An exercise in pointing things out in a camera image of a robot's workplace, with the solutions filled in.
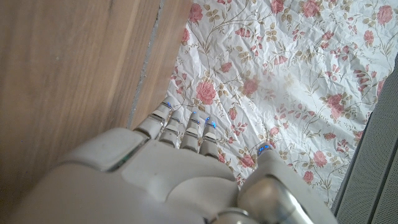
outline floral fabric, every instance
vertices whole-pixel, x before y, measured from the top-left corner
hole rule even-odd
[[[195,0],[168,95],[185,123],[218,118],[238,184],[267,141],[331,206],[394,68],[397,13],[393,0]]]

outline white bedsheet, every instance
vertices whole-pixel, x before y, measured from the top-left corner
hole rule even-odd
[[[393,0],[195,0],[168,95],[185,123],[191,111],[217,116],[219,159],[239,184],[257,166],[256,146],[269,141],[331,206],[394,68],[397,8]]]

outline wood grain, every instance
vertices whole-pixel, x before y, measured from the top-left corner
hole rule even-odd
[[[181,45],[183,30],[187,23],[186,19],[192,5],[192,2],[187,0],[175,0],[174,3],[165,4],[160,15],[159,29],[153,46],[154,54],[150,55],[146,79],[142,86],[144,92],[141,95],[145,95],[145,97],[138,99],[137,108],[132,117],[131,129],[145,119],[165,98],[178,48]],[[181,20],[169,16],[173,14],[180,14],[186,19]],[[168,29],[166,24],[172,24],[174,29]]]
[[[62,154],[126,127],[159,4],[0,3],[0,221]],[[190,4],[165,1],[135,120],[165,95]]]

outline gray vent grille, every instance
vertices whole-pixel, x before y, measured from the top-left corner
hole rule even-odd
[[[372,223],[398,223],[398,156],[394,162],[381,194]]]
[[[339,223],[398,223],[398,73],[397,67],[386,80],[373,111],[346,189],[334,205]]]

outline robotic hand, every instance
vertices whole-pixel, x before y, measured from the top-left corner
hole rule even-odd
[[[66,155],[26,197],[12,223],[337,223],[270,145],[239,191],[218,161],[215,119],[180,113],[167,97],[134,131],[111,129]]]

